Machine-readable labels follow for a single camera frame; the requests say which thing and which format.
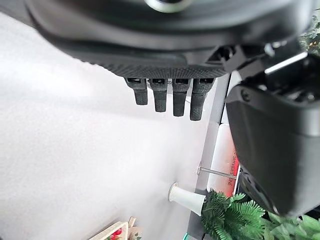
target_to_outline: fern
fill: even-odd
[[[217,240],[258,240],[263,238],[265,211],[254,201],[240,201],[244,194],[226,197],[212,190],[203,205],[201,222],[205,232]]]

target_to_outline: green plant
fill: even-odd
[[[202,208],[201,223],[214,240],[263,239],[265,211],[253,200],[241,202],[245,194],[226,197],[212,190]]]
[[[268,213],[265,220],[265,240],[320,240],[320,220],[303,215],[301,218],[285,218]]]

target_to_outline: metal rod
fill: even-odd
[[[237,176],[226,174],[226,173],[223,173],[223,172],[220,172],[220,171],[211,170],[211,169],[208,169],[208,168],[204,168],[202,166],[199,168],[199,171],[210,173],[210,174],[219,175],[219,176],[230,178],[230,179],[237,179]]]

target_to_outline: plant leaf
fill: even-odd
[[[271,212],[268,212],[268,214],[269,214],[269,218],[270,218],[270,220],[274,223],[274,224],[276,224],[276,223],[278,223],[278,224],[283,224],[285,221],[284,221],[284,218],[282,218],[282,217],[280,217],[280,216],[277,216],[277,215],[275,215],[275,214],[273,214],[273,213],[271,213]]]
[[[298,227],[295,229],[295,236],[306,237],[306,236],[307,236],[307,233],[306,233],[306,231],[303,229],[302,226],[298,226]]]
[[[320,240],[320,232],[316,233],[316,234],[313,234],[312,240]]]
[[[268,229],[264,230],[263,237],[264,240],[275,240],[275,237],[271,234],[271,232]]]
[[[317,233],[320,233],[320,222],[315,220],[314,218],[308,216],[308,215],[303,215],[302,216],[303,220],[303,226],[307,227]]]

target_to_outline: screw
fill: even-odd
[[[251,97],[250,97],[249,93],[246,90],[241,90],[241,96],[242,96],[242,99],[245,102],[250,102]]]

